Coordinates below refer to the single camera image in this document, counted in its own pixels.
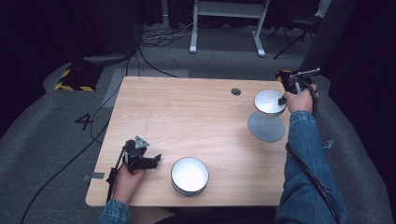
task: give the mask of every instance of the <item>hand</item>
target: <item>hand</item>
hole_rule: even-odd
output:
[[[317,92],[318,86],[315,84],[311,84],[311,86],[314,92]],[[286,91],[284,97],[288,101],[288,110],[291,114],[297,110],[305,110],[312,113],[312,96],[309,89],[305,89],[299,94]]]
[[[112,199],[128,204],[145,173],[146,170],[135,170],[132,175],[125,165],[121,166],[114,183]]]

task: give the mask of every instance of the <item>denim jacket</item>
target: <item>denim jacket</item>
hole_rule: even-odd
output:
[[[335,184],[315,119],[311,114],[296,111],[291,115],[289,143],[294,153],[309,167],[326,190],[341,223],[347,223],[347,209]],[[332,213],[311,180],[289,155],[286,158],[283,188],[276,223],[335,223]],[[110,200],[99,223],[126,224],[131,223],[131,220],[131,210],[126,204]]]

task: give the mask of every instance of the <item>metal bowl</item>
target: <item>metal bowl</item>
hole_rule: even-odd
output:
[[[204,191],[209,172],[203,162],[186,157],[175,162],[172,167],[172,185],[184,196],[195,196]]]
[[[263,117],[274,119],[285,111],[286,105],[279,105],[278,103],[282,96],[283,93],[279,91],[261,91],[254,97],[254,105]]]

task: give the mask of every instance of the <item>black chair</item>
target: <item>black chair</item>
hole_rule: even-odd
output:
[[[279,57],[280,54],[285,52],[297,41],[299,40],[304,41],[304,37],[306,34],[310,34],[311,37],[313,38],[311,31],[317,29],[321,21],[320,17],[315,16],[317,11],[318,11],[318,6],[313,7],[306,5],[294,5],[294,4],[286,4],[284,6],[282,11],[284,15],[283,17],[284,19],[282,22],[283,25],[281,27],[277,27],[270,35],[268,35],[268,38],[271,37],[274,33],[276,33],[276,31],[278,31],[280,28],[282,28],[289,44],[284,49],[282,49],[274,57],[274,59]],[[290,42],[288,35],[285,32],[285,28],[287,29],[297,28],[303,30],[303,32],[296,39]]]

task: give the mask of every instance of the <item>person's left hand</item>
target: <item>person's left hand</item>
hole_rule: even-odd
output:
[[[135,170],[132,175],[125,165],[121,166],[114,183],[112,199],[128,204],[145,173],[146,170]]]

